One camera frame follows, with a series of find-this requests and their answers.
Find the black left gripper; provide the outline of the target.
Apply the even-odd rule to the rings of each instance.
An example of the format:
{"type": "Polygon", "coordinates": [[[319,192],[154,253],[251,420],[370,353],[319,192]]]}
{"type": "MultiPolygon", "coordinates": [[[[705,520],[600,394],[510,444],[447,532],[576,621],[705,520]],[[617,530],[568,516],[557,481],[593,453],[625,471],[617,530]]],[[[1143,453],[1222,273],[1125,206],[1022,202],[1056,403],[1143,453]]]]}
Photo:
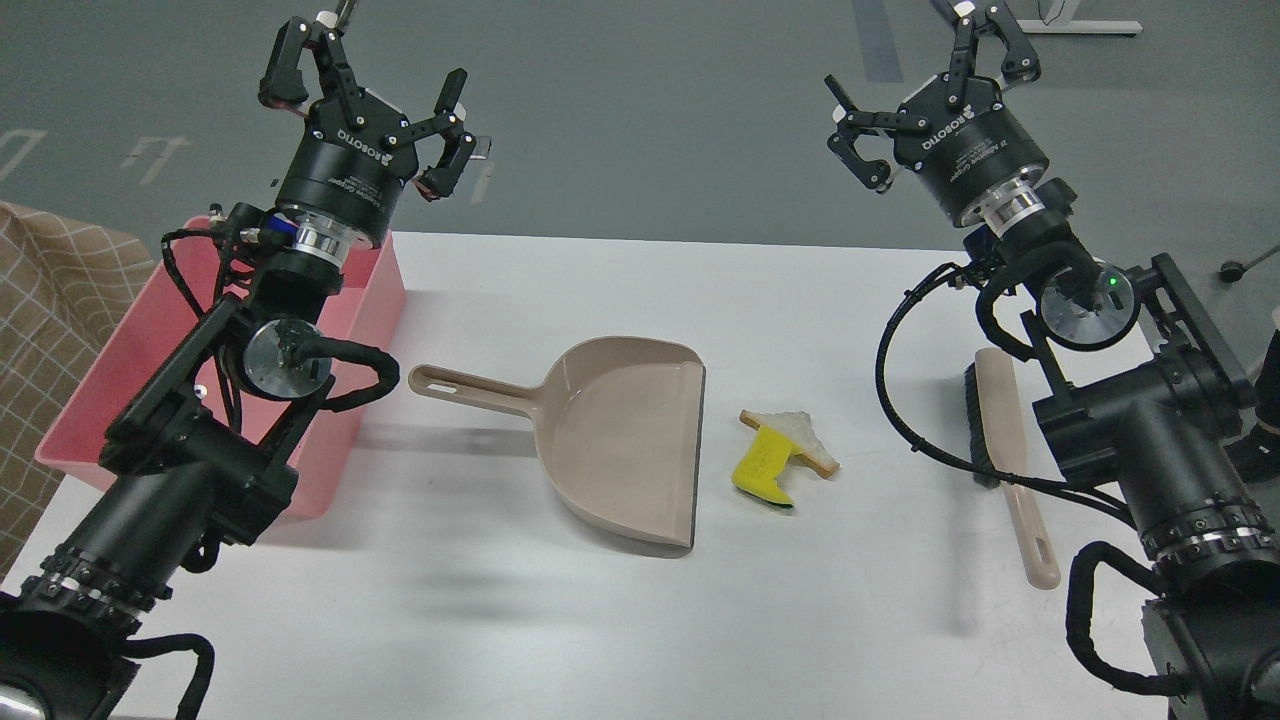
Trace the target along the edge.
{"type": "Polygon", "coordinates": [[[433,117],[408,124],[399,108],[358,88],[342,44],[347,28],[344,17],[293,17],[284,23],[259,83],[259,101],[305,118],[305,133],[280,182],[275,208],[293,222],[305,213],[326,217],[375,249],[385,240],[401,195],[420,168],[413,145],[433,136],[443,142],[436,164],[411,178],[431,202],[453,193],[477,137],[465,128],[460,104],[468,78],[465,68],[445,77],[433,117]],[[307,104],[300,69],[306,51],[314,56],[323,91],[323,99],[312,105],[307,104]]]}

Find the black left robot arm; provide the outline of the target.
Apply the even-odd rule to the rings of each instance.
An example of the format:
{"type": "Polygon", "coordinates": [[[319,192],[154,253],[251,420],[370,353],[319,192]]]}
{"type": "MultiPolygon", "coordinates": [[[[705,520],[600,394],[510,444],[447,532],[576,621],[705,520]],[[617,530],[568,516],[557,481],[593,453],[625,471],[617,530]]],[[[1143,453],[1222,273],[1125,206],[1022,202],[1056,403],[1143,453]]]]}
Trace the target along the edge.
{"type": "Polygon", "coordinates": [[[355,247],[379,249],[407,184],[452,195],[477,140],[465,128],[466,70],[412,122],[355,77],[343,38],[355,3],[280,27],[259,101],[303,118],[275,202],[212,208],[202,229],[165,234],[165,272],[195,327],[105,430],[115,480],[86,518],[3,596],[3,716],[108,719],[140,664],[189,652],[175,716],[195,719],[215,667],[202,635],[137,637],[178,569],[207,571],[252,544],[298,483],[291,455],[317,414],[390,393],[384,350],[319,329],[355,247]]]}

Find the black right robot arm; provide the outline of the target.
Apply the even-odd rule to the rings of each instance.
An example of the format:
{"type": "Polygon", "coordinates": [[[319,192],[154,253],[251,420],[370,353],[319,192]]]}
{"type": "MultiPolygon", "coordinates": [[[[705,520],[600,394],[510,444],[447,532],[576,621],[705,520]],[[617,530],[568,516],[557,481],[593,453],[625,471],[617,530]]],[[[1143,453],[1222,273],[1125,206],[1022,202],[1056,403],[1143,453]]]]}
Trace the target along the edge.
{"type": "Polygon", "coordinates": [[[1121,269],[1070,227],[1074,190],[1002,92],[1041,76],[1004,1],[940,1],[954,32],[945,70],[893,111],[864,111],[833,76],[831,151],[863,186],[918,176],[968,228],[966,265],[909,290],[881,336],[881,407],[911,450],[937,462],[1079,503],[1125,523],[1144,561],[1096,541],[1074,557],[1065,634],[1076,661],[1116,691],[1160,697],[1171,719],[1277,716],[1277,528],[1247,484],[1277,477],[1277,347],[1252,380],[1166,254],[1121,269]],[[975,318],[1002,359],[1037,363],[1034,406],[1060,480],[1027,475],[997,443],[992,384],[966,380],[975,459],[918,434],[884,382],[905,316],[941,286],[973,287],[975,318]]]}

